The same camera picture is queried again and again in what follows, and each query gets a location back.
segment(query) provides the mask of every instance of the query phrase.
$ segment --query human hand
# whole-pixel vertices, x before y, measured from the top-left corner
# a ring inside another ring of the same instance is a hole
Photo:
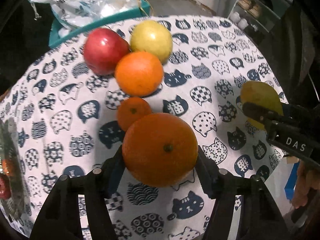
[[[303,161],[300,161],[297,176],[296,187],[292,198],[292,206],[295,208],[307,204],[307,195],[311,188],[320,189],[320,172],[307,169]]]

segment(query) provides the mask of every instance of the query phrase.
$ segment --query teal tray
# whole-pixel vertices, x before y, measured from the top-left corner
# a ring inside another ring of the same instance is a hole
[[[145,1],[141,0],[141,7],[143,10],[149,15],[150,14],[150,5]],[[66,40],[70,40],[72,37],[83,33],[90,31],[94,28],[100,27],[102,25],[115,23],[118,21],[123,21],[127,19],[137,18],[137,17],[143,17],[146,16],[145,13],[140,8],[134,8],[129,11],[116,13],[114,15],[111,15],[109,17],[105,17],[103,19],[100,19],[98,21],[95,21],[91,24],[88,24],[84,27],[78,28],[72,32],[70,32],[67,36],[64,36],[61,38],[58,34],[58,31],[63,27],[57,19],[53,20],[53,23],[51,25],[51,31],[49,36],[49,47],[51,49],[57,47],[59,44],[65,42]]]

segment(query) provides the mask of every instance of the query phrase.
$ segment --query red apple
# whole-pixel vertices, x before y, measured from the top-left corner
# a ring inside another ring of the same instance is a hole
[[[88,36],[83,57],[95,74],[105,76],[112,74],[119,60],[129,52],[128,42],[118,33],[107,28],[97,28]]]
[[[10,182],[7,175],[0,173],[0,199],[11,197]]]

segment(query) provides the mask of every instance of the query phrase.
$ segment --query table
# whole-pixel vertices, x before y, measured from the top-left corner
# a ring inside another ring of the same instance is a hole
[[[174,43],[162,84],[144,99],[154,112],[175,114],[193,127],[198,144],[220,168],[267,179],[283,152],[266,142],[264,131],[246,121],[240,102],[240,89],[247,80],[269,84],[286,102],[263,55],[224,18],[152,19],[172,33]],[[129,41],[141,20],[108,27]],[[0,105],[0,118],[16,123],[17,133],[12,136],[19,139],[25,180],[25,211],[11,225],[27,236],[58,177],[82,176],[99,167],[123,139],[116,109],[129,96],[113,77],[98,77],[85,65],[82,51],[87,35],[76,36],[36,60]],[[198,236],[206,228],[213,204],[195,171],[177,185],[154,188],[136,181],[126,170],[117,193],[106,200],[120,239],[131,240]],[[237,196],[235,213],[240,205]],[[79,196],[79,211],[84,238],[91,239],[83,196]]]

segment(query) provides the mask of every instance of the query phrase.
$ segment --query tangerine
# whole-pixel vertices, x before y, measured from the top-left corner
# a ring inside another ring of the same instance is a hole
[[[179,117],[149,114],[127,130],[122,156],[137,180],[152,187],[167,187],[182,180],[193,169],[198,142],[192,128]]]
[[[132,52],[117,64],[115,78],[128,95],[143,97],[156,91],[164,72],[160,60],[146,51]]]
[[[135,121],[151,113],[152,110],[147,101],[142,98],[132,97],[122,101],[118,107],[118,124],[126,132]]]

